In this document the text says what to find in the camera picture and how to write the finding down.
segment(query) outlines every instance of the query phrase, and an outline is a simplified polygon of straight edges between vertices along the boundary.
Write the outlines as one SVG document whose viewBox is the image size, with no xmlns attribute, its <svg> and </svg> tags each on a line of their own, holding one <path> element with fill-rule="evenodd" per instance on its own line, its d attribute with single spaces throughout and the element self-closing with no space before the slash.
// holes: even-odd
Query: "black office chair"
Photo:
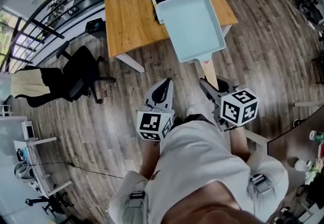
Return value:
<svg viewBox="0 0 324 224">
<path fill-rule="evenodd" d="M 101 104 L 102 99 L 98 99 L 94 87 L 95 81 L 105 80 L 116 81 L 112 77 L 100 77 L 99 62 L 105 59 L 99 56 L 97 61 L 85 46 L 80 47 L 72 56 L 65 49 L 69 46 L 66 41 L 57 49 L 56 57 L 61 55 L 69 61 L 63 68 L 63 72 L 59 68 L 40 68 L 28 65 L 22 70 L 39 69 L 42 74 L 43 84 L 48 86 L 50 93 L 41 96 L 30 97 L 24 94 L 19 94 L 15 98 L 26 98 L 29 106 L 39 107 L 47 102 L 58 98 L 64 98 L 70 102 L 78 100 L 82 95 L 90 96 L 91 93 L 96 103 Z"/>
<path fill-rule="evenodd" d="M 99 62 L 105 61 L 102 56 L 99 56 L 97 61 L 91 54 L 90 50 L 86 46 L 80 47 L 72 56 L 70 56 L 65 49 L 69 46 L 69 42 L 66 41 L 58 48 L 56 58 L 63 55 L 69 61 L 63 67 L 63 76 L 65 81 L 69 83 L 69 97 L 73 100 L 77 100 L 80 96 L 88 94 L 88 88 L 96 101 L 101 104 L 102 99 L 98 99 L 95 91 L 95 81 L 116 81 L 112 77 L 101 77 L 99 73 Z"/>
</svg>

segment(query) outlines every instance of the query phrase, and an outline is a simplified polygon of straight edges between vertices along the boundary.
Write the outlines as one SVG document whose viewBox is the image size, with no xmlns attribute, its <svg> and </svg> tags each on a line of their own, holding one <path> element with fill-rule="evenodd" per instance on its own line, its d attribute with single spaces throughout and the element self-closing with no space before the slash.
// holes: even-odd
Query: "power cord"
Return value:
<svg viewBox="0 0 324 224">
<path fill-rule="evenodd" d="M 37 163 L 37 154 L 35 152 L 35 150 L 31 147 L 31 146 L 26 146 L 26 147 L 29 147 L 35 154 L 35 157 L 36 157 L 36 163 L 34 165 L 31 165 L 31 166 L 37 166 L 37 165 L 54 165 L 54 164 L 65 164 L 65 165 L 68 165 L 68 166 L 71 166 L 71 167 L 74 167 L 74 168 L 79 168 L 85 172 L 89 172 L 89 173 L 97 173 L 97 174 L 102 174 L 102 175 L 107 175 L 107 176 L 110 176 L 110 177 L 114 177 L 114 178 L 118 178 L 118 179 L 123 179 L 123 177 L 119 177 L 119 176 L 116 176 L 116 175 L 112 175 L 112 174 L 107 174 L 107 173 L 100 173 L 100 172 L 95 172 L 95 171 L 90 171 L 90 170 L 87 170 L 87 169 L 84 169 L 80 166 L 76 166 L 74 165 L 73 163 L 70 163 L 70 162 L 54 162 L 54 163 L 42 163 L 42 164 L 38 164 Z"/>
</svg>

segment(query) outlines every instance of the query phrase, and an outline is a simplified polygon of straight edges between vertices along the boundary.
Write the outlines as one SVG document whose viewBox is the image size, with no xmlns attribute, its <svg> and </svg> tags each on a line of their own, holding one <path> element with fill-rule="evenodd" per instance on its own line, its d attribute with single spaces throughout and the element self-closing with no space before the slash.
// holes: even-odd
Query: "railing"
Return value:
<svg viewBox="0 0 324 224">
<path fill-rule="evenodd" d="M 14 73 L 27 64 L 33 64 L 32 60 L 39 53 L 36 52 L 38 49 L 50 45 L 56 38 L 64 39 L 63 34 L 71 30 L 74 25 L 80 23 L 79 21 L 73 24 L 71 20 L 77 18 L 91 7 L 104 2 L 104 0 L 89 0 L 88 2 L 90 2 L 90 4 L 81 8 L 80 5 L 84 1 L 85 0 L 46 0 L 30 16 L 20 31 L 18 31 L 20 23 L 18 22 L 14 29 L 8 52 L 1 63 L 0 71 Z M 50 7 L 51 10 L 41 20 L 36 20 L 36 16 L 43 9 L 48 7 Z M 58 30 L 69 22 L 73 25 L 59 33 Z M 47 41 L 52 35 L 54 38 L 51 41 Z M 22 36 L 25 37 L 24 41 L 19 42 Z"/>
</svg>

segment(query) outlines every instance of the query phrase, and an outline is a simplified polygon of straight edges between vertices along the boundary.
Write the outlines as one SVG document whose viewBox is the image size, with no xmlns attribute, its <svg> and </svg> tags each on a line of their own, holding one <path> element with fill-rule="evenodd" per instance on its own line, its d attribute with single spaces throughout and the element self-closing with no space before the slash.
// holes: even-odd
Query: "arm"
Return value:
<svg viewBox="0 0 324 224">
<path fill-rule="evenodd" d="M 244 128 L 239 127 L 229 131 L 229 138 L 231 142 L 231 152 L 233 155 L 240 157 L 244 162 L 250 158 L 250 151 L 248 148 L 248 140 L 244 133 Z"/>
<path fill-rule="evenodd" d="M 141 166 L 140 174 L 146 179 L 150 180 L 154 170 L 156 168 L 157 162 L 160 159 L 160 143 L 154 146 L 155 142 L 147 141 L 145 144 L 143 163 Z"/>
</svg>

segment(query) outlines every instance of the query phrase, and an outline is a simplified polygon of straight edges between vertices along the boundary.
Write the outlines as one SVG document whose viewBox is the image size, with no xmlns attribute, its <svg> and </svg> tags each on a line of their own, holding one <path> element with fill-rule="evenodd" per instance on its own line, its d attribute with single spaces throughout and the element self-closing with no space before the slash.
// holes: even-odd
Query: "wooden floor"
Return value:
<svg viewBox="0 0 324 224">
<path fill-rule="evenodd" d="M 316 108 L 293 107 L 296 101 L 318 100 L 324 87 L 315 84 L 311 59 L 319 54 L 317 34 L 292 7 L 291 0 L 228 0 L 239 24 L 226 36 L 227 48 L 213 55 L 217 73 L 243 87 L 249 87 L 261 100 L 258 118 L 247 128 L 275 138 L 291 127 L 295 118 L 304 118 Z M 74 41 L 70 50 L 86 45 L 95 57 L 108 56 L 106 40 L 86 35 Z M 129 53 L 146 73 L 139 74 L 112 58 L 102 65 L 102 75 L 110 72 L 115 84 L 97 86 L 103 104 L 82 97 L 69 103 L 60 99 L 39 108 L 15 100 L 15 115 L 28 116 L 41 138 L 58 137 L 40 145 L 43 163 L 73 162 L 97 172 L 124 176 L 141 164 L 140 142 L 135 131 L 137 110 L 143 95 L 155 82 L 172 77 L 175 83 L 175 111 L 184 116 L 191 104 L 205 103 L 198 85 L 201 70 L 194 64 L 180 64 L 170 41 L 156 43 Z M 43 66 L 60 67 L 65 58 L 51 58 Z M 108 223 L 109 198 L 121 180 L 84 172 L 62 164 L 46 165 L 60 184 L 69 179 L 65 190 L 75 204 L 71 210 L 94 223 Z"/>
</svg>

